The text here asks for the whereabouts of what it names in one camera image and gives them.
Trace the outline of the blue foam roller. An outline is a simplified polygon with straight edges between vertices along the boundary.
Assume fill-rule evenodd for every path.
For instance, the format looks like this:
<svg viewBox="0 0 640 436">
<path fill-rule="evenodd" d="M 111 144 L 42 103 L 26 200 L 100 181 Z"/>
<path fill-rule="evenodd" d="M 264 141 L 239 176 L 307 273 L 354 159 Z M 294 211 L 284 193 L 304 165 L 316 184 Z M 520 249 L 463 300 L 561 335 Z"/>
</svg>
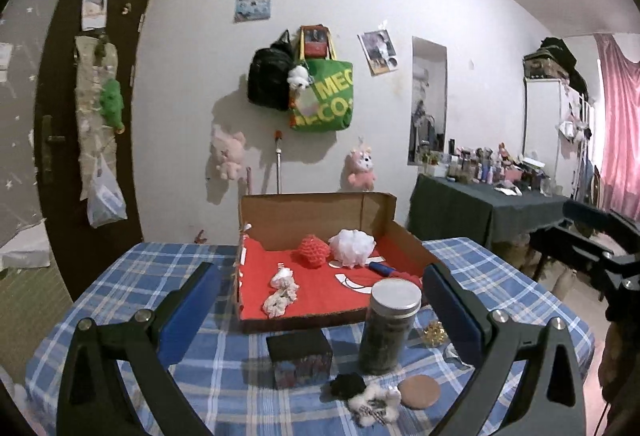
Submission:
<svg viewBox="0 0 640 436">
<path fill-rule="evenodd" d="M 368 268 L 370 269 L 370 271 L 374 271 L 382 277 L 390 277 L 396 273 L 395 268 L 387 266 L 386 264 L 381 262 L 371 262 L 368 264 Z"/>
</svg>

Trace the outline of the cream fuzzy scrunchie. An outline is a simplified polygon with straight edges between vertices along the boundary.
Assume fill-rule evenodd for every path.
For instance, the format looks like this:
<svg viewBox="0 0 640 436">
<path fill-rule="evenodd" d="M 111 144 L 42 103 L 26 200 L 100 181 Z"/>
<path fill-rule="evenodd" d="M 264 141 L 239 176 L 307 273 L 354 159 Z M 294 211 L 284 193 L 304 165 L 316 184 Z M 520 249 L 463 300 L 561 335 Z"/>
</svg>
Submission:
<svg viewBox="0 0 640 436">
<path fill-rule="evenodd" d="M 288 306 L 297 301 L 298 289 L 296 283 L 277 289 L 262 303 L 262 311 L 269 319 L 282 317 Z"/>
</svg>

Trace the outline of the white soft cloth piece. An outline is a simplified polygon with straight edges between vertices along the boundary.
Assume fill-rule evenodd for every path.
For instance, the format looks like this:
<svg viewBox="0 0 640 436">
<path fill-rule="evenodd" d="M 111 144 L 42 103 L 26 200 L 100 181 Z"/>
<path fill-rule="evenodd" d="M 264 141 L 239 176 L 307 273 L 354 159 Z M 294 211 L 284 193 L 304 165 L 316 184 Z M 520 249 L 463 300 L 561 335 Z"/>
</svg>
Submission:
<svg viewBox="0 0 640 436">
<path fill-rule="evenodd" d="M 279 263 L 277 272 L 270 279 L 270 287 L 279 290 L 294 285 L 295 280 L 292 269 L 286 267 L 283 263 Z"/>
</svg>

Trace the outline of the red yarn ball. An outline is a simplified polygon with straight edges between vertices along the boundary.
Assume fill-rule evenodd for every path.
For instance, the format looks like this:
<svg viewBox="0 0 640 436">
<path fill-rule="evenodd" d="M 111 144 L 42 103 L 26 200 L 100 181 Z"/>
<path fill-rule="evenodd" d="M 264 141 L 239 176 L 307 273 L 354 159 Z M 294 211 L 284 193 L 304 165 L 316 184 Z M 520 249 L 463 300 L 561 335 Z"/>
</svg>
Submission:
<svg viewBox="0 0 640 436">
<path fill-rule="evenodd" d="M 405 273 L 405 271 L 393 271 L 390 274 L 390 278 L 404 279 L 406 281 L 412 282 L 419 289 L 423 288 L 422 278 L 413 274 Z"/>
</svg>

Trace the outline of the short jar gold contents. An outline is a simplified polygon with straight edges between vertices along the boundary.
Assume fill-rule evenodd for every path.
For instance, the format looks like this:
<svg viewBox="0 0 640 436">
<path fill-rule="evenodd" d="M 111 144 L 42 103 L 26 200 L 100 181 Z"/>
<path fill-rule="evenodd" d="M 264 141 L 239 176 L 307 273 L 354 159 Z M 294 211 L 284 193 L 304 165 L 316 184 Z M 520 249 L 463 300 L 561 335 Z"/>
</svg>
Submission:
<svg viewBox="0 0 640 436">
<path fill-rule="evenodd" d="M 449 342 L 449 336 L 439 320 L 432 320 L 423 329 L 422 338 L 429 348 L 437 348 Z"/>
</svg>

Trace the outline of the round beige powder puff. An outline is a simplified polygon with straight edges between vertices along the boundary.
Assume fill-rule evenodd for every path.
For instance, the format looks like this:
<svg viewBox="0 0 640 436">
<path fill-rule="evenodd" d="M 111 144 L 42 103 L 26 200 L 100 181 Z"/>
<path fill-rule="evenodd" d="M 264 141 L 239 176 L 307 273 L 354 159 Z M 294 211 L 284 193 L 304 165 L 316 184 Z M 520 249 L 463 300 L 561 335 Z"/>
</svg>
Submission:
<svg viewBox="0 0 640 436">
<path fill-rule="evenodd" d="M 401 404 L 413 410 L 424 410 L 436 404 L 440 387 L 434 378 L 425 374 L 409 376 L 398 384 Z"/>
</svg>

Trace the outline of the white fluffy plush toy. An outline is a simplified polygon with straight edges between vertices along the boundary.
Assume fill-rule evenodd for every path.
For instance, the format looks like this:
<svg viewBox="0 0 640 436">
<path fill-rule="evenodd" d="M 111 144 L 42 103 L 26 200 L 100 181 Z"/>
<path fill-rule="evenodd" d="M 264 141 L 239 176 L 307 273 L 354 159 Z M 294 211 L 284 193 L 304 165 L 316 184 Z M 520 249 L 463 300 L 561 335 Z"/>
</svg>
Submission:
<svg viewBox="0 0 640 436">
<path fill-rule="evenodd" d="M 347 401 L 347 407 L 360 427 L 395 423 L 400 405 L 401 393 L 397 386 L 383 387 L 375 383 Z"/>
</svg>

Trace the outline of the white mesh bath pouf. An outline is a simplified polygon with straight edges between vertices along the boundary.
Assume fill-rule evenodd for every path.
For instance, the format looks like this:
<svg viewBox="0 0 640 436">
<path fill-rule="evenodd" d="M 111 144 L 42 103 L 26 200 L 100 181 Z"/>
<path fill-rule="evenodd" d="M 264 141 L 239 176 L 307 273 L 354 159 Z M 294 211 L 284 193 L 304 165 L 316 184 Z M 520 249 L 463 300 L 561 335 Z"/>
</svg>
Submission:
<svg viewBox="0 0 640 436">
<path fill-rule="evenodd" d="M 333 260 L 342 267 L 363 267 L 375 249 L 373 236 L 356 229 L 342 229 L 329 239 Z"/>
</svg>

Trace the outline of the blue plaid tablecloth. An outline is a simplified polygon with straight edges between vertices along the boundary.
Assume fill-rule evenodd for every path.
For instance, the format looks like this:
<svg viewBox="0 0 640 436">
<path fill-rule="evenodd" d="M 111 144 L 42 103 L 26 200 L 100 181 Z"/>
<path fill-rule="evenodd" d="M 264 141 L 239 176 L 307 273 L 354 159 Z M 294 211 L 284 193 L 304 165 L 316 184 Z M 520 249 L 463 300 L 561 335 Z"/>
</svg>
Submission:
<svg viewBox="0 0 640 436">
<path fill-rule="evenodd" d="M 460 285 L 490 311 L 502 309 L 519 323 L 545 325 L 560 317 L 570 331 L 580 374 L 591 366 L 594 335 L 587 323 L 543 286 L 468 238 L 423 242 L 445 263 Z M 440 396 L 422 411 L 402 408 L 396 424 L 362 428 L 342 402 L 320 399 L 320 386 L 276 390 L 267 334 L 244 334 L 231 295 L 236 248 L 231 245 L 139 243 L 98 278 L 42 340 L 26 367 L 25 387 L 48 435 L 55 435 L 58 390 L 68 345 L 81 318 L 98 325 L 122 323 L 139 308 L 155 309 L 201 262 L 220 267 L 220 295 L 183 360 L 170 368 L 186 399 L 214 435 L 427 435 L 468 382 L 472 369 L 445 360 L 442 350 L 423 343 L 423 329 L 435 318 L 424 307 L 414 319 L 407 346 L 394 373 L 373 381 L 396 385 L 406 376 L 426 374 Z M 357 371 L 362 323 L 322 329 L 333 349 L 332 375 Z"/>
</svg>

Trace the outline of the pink bear plush right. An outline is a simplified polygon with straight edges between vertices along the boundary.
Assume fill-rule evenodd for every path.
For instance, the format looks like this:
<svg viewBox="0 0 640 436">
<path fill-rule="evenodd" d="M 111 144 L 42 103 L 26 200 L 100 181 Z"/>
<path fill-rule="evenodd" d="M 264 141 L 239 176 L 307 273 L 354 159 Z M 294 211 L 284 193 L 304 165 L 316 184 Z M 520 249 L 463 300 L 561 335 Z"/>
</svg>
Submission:
<svg viewBox="0 0 640 436">
<path fill-rule="evenodd" d="M 376 176 L 373 169 L 372 152 L 369 146 L 361 143 L 348 155 L 347 183 L 351 189 L 373 191 Z"/>
</svg>

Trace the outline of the pale pink plush left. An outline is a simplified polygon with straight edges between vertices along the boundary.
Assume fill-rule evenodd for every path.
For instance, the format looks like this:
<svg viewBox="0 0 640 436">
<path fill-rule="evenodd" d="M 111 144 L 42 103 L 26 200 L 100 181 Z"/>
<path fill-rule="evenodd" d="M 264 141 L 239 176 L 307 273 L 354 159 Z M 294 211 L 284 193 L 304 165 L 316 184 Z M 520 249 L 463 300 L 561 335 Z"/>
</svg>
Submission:
<svg viewBox="0 0 640 436">
<path fill-rule="evenodd" d="M 229 133 L 222 127 L 213 127 L 214 168 L 224 181 L 237 181 L 242 176 L 245 145 L 246 138 L 242 132 Z"/>
</svg>

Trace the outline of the black backpack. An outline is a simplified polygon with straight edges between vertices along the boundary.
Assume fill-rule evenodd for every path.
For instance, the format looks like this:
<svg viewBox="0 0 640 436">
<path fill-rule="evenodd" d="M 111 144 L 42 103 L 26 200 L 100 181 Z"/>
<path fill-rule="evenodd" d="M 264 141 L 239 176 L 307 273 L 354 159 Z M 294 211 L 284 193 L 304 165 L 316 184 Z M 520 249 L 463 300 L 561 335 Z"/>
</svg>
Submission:
<svg viewBox="0 0 640 436">
<path fill-rule="evenodd" d="M 285 30 L 268 48 L 259 48 L 247 74 L 247 98 L 257 106 L 288 111 L 288 73 L 294 67 L 291 37 Z"/>
</svg>

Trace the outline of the green tote bag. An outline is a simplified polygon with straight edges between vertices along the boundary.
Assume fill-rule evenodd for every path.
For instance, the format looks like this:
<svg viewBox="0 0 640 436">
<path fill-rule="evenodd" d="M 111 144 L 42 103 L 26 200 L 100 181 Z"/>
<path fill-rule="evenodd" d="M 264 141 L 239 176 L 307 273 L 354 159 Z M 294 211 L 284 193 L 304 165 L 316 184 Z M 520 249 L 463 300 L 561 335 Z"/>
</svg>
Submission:
<svg viewBox="0 0 640 436">
<path fill-rule="evenodd" d="M 354 112 L 352 63 L 337 58 L 331 31 L 301 26 L 296 65 L 304 65 L 311 85 L 290 91 L 290 128 L 298 132 L 337 132 L 349 128 Z"/>
</svg>

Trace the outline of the photo on door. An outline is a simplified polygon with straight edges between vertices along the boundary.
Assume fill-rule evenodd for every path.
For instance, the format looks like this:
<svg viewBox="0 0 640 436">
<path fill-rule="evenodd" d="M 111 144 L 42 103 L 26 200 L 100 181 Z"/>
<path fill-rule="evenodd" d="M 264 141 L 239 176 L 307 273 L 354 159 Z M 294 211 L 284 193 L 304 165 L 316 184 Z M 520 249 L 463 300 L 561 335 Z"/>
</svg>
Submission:
<svg viewBox="0 0 640 436">
<path fill-rule="evenodd" d="M 104 29 L 108 0 L 81 0 L 81 30 Z"/>
</svg>

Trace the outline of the photo poster on wall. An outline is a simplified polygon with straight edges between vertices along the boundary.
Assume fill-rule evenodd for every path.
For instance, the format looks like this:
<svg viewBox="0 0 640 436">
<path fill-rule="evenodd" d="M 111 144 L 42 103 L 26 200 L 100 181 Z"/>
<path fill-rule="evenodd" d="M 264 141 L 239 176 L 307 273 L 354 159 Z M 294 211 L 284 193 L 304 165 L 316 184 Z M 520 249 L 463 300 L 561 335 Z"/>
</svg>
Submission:
<svg viewBox="0 0 640 436">
<path fill-rule="evenodd" d="M 372 76 L 388 74 L 398 68 L 398 59 L 386 29 L 360 33 L 358 36 Z"/>
</svg>

